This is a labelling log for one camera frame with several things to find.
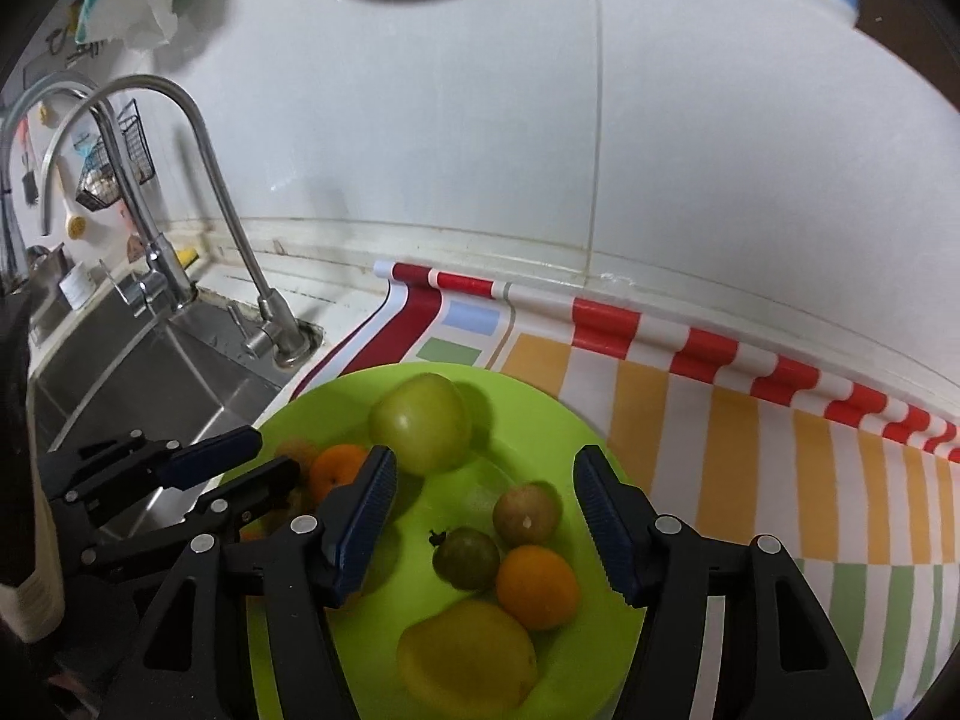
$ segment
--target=orange stripe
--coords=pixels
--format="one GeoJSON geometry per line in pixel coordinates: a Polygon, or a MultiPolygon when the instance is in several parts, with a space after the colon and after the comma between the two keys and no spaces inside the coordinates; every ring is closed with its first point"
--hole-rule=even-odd
{"type": "Polygon", "coordinates": [[[520,333],[500,372],[557,397],[572,348],[569,343],[520,333]]]}
{"type": "Polygon", "coordinates": [[[944,546],[944,562],[956,562],[953,519],[953,480],[946,460],[934,458],[937,469],[937,491],[940,495],[940,541],[944,546]]]}
{"type": "Polygon", "coordinates": [[[867,483],[867,562],[890,565],[890,498],[883,439],[875,433],[857,431],[863,478],[867,483]]]}
{"type": "Polygon", "coordinates": [[[630,481],[648,494],[654,485],[669,382],[665,370],[638,362],[621,362],[616,370],[610,448],[630,481]]]}
{"type": "Polygon", "coordinates": [[[910,551],[914,565],[930,562],[930,508],[926,498],[923,457],[915,446],[904,447],[906,500],[910,507],[910,551]]]}
{"type": "Polygon", "coordinates": [[[697,530],[749,544],[757,517],[760,406],[750,395],[716,386],[710,398],[697,530]]]}
{"type": "Polygon", "coordinates": [[[793,426],[797,438],[800,556],[837,562],[837,475],[829,422],[812,413],[794,412],[793,426]]]}

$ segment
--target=faucet handle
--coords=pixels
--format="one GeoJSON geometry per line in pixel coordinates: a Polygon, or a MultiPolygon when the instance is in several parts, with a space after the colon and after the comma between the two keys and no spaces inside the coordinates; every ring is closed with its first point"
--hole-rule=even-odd
{"type": "Polygon", "coordinates": [[[101,260],[100,267],[104,269],[107,278],[113,285],[114,290],[120,293],[123,302],[133,309],[133,315],[139,317],[147,309],[147,305],[163,293],[167,287],[167,278],[160,271],[147,271],[141,278],[136,274],[131,274],[130,284],[124,284],[123,280],[117,281],[110,274],[107,264],[101,260]]]}
{"type": "Polygon", "coordinates": [[[270,322],[260,326],[251,319],[247,319],[240,310],[240,305],[235,300],[227,302],[227,312],[233,323],[239,328],[243,335],[243,348],[246,349],[251,357],[263,357],[268,351],[274,348],[275,341],[270,335],[270,322]]]}

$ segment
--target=stainless steel sink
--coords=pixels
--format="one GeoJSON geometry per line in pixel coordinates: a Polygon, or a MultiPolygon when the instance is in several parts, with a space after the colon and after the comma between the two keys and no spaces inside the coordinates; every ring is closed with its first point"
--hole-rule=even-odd
{"type": "MultiPolygon", "coordinates": [[[[70,334],[35,380],[37,451],[79,447],[140,429],[182,445],[250,424],[289,381],[253,359],[226,309],[199,299],[171,316],[133,317],[111,293],[70,334]]],[[[114,536],[178,522],[203,486],[157,490],[107,524],[114,536]]]]}

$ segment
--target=kiwi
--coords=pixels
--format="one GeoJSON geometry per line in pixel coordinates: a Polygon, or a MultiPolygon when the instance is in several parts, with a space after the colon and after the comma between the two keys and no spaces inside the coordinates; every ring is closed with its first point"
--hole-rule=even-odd
{"type": "Polygon", "coordinates": [[[493,528],[512,547],[542,544],[559,524],[560,496],[546,483],[510,488],[493,507],[493,528]]]}

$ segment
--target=orange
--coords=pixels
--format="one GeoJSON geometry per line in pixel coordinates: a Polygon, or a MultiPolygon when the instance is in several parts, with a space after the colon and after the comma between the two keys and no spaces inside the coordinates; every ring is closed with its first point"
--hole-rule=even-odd
{"type": "Polygon", "coordinates": [[[254,519],[250,525],[244,525],[240,529],[240,541],[257,541],[259,538],[267,538],[267,532],[263,530],[263,525],[258,519],[254,519]]]}
{"type": "Polygon", "coordinates": [[[338,443],[320,455],[310,466],[307,488],[313,505],[319,504],[338,485],[348,485],[357,478],[357,472],[367,459],[366,447],[355,443],[338,443]]]}
{"type": "Polygon", "coordinates": [[[496,600],[528,631],[568,623],[580,604],[570,564],[552,549],[526,544],[507,552],[496,574],[496,600]]]}
{"type": "Polygon", "coordinates": [[[312,466],[313,461],[317,458],[317,455],[320,454],[320,447],[315,445],[314,442],[306,439],[284,439],[277,445],[277,449],[274,450],[274,457],[288,457],[291,460],[296,460],[296,462],[301,467],[301,482],[306,483],[307,478],[310,474],[310,466],[312,466]]]}

